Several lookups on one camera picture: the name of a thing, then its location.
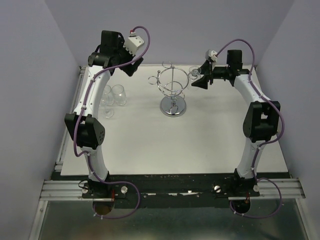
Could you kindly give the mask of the clear wine glass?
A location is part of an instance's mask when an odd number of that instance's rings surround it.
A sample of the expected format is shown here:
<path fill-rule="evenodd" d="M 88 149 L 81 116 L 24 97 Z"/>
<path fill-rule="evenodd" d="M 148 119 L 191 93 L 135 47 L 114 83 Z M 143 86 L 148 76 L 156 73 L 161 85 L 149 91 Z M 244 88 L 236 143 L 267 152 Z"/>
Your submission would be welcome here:
<path fill-rule="evenodd" d="M 122 85 L 114 85 L 111 89 L 115 103 L 118 106 L 124 106 L 127 103 L 127 96 Z"/>
<path fill-rule="evenodd" d="M 114 116 L 114 110 L 107 105 L 105 100 L 102 100 L 100 103 L 103 117 L 105 119 L 112 118 Z"/>
<path fill-rule="evenodd" d="M 192 81 L 197 80 L 201 76 L 201 68 L 193 65 L 189 68 L 189 79 Z"/>
<path fill-rule="evenodd" d="M 106 85 L 102 93 L 100 105 L 112 106 L 113 104 L 114 104 L 114 97 L 112 93 L 112 88 L 109 85 Z"/>

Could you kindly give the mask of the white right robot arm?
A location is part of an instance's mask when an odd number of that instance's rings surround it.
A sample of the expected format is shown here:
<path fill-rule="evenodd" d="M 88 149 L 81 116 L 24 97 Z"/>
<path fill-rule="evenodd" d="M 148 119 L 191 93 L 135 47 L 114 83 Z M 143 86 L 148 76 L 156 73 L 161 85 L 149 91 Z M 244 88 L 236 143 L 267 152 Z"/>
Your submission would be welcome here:
<path fill-rule="evenodd" d="M 279 124 L 280 103 L 263 96 L 252 81 L 252 72 L 243 68 L 242 51 L 228 50 L 226 66 L 217 66 L 218 53 L 209 49 L 201 67 L 191 70 L 197 79 L 192 87 L 208 89 L 214 80 L 229 81 L 248 105 L 242 130 L 245 147 L 230 183 L 230 191 L 241 196 L 255 184 L 255 173 L 265 144 L 276 135 Z"/>

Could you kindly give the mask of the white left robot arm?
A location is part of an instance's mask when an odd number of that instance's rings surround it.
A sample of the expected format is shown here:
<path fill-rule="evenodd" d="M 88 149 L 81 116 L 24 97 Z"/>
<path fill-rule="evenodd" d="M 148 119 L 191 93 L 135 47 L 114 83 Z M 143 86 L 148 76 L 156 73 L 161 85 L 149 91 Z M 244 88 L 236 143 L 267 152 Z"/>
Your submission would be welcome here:
<path fill-rule="evenodd" d="M 100 45 L 88 57 L 88 76 L 83 93 L 73 112 L 64 117 L 74 154 L 84 156 L 86 160 L 88 180 L 85 189 L 93 190 L 101 198 L 110 194 L 111 185 L 106 182 L 109 171 L 102 153 L 106 131 L 98 120 L 100 102 L 115 69 L 122 70 L 129 77 L 137 71 L 144 59 L 136 54 L 143 45 L 145 41 L 135 29 L 130 31 L 128 38 L 117 31 L 102 31 Z"/>

